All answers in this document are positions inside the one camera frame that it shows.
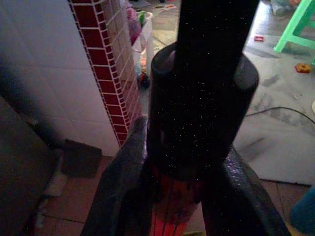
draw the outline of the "green plastic stool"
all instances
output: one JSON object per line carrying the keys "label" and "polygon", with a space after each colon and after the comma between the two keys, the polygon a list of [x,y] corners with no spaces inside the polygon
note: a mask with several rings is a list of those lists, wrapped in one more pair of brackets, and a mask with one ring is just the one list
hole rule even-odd
{"label": "green plastic stool", "polygon": [[315,28],[315,21],[311,20],[314,12],[315,0],[302,0],[285,28],[278,44],[274,47],[274,51],[281,53],[287,42],[315,49],[315,41],[300,37],[305,26]]}

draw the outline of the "toy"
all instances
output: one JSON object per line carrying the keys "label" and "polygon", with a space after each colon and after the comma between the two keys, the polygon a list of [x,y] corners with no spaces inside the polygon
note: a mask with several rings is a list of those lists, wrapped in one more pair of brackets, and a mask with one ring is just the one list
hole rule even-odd
{"label": "toy", "polygon": [[310,73],[311,66],[309,64],[305,64],[305,63],[298,63],[295,66],[295,70],[298,73]]}
{"label": "toy", "polygon": [[145,14],[146,14],[145,11],[140,11],[138,14],[138,19],[139,19],[141,27],[143,27],[146,22]]}
{"label": "toy", "polygon": [[149,76],[147,76],[146,73],[142,72],[138,78],[138,83],[139,83],[139,86],[147,89],[148,87],[150,87]]}
{"label": "toy", "polygon": [[263,36],[255,36],[254,37],[254,41],[255,42],[263,42],[263,41],[265,41],[265,37],[263,37]]}

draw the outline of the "black pole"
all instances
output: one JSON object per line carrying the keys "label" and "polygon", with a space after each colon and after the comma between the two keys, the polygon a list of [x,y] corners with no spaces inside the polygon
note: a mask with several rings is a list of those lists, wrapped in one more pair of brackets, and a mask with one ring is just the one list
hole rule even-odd
{"label": "black pole", "polygon": [[239,2],[183,0],[177,43],[153,59],[148,154],[175,178],[221,164],[258,84],[240,61],[258,1]]}

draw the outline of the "red brick tile trim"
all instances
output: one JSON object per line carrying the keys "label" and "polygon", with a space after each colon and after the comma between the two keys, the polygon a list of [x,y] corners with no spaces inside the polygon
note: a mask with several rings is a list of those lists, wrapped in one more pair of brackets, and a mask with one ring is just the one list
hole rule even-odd
{"label": "red brick tile trim", "polygon": [[130,124],[141,116],[126,20],[122,23],[126,14],[119,0],[68,2],[117,141],[122,145]]}

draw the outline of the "red tile floor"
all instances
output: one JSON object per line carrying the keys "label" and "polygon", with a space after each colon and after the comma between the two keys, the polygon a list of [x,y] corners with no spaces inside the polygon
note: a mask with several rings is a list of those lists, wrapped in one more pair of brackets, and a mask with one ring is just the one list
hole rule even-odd
{"label": "red tile floor", "polygon": [[[79,236],[87,219],[102,172],[111,158],[104,157],[95,178],[70,178],[60,197],[51,198],[46,205],[43,227],[36,236]],[[276,209],[285,221],[308,186],[262,181]]]}
{"label": "red tile floor", "polygon": [[50,198],[45,206],[43,227],[36,236],[79,236],[88,217],[103,171],[111,163],[103,157],[95,178],[69,178],[60,197]]}

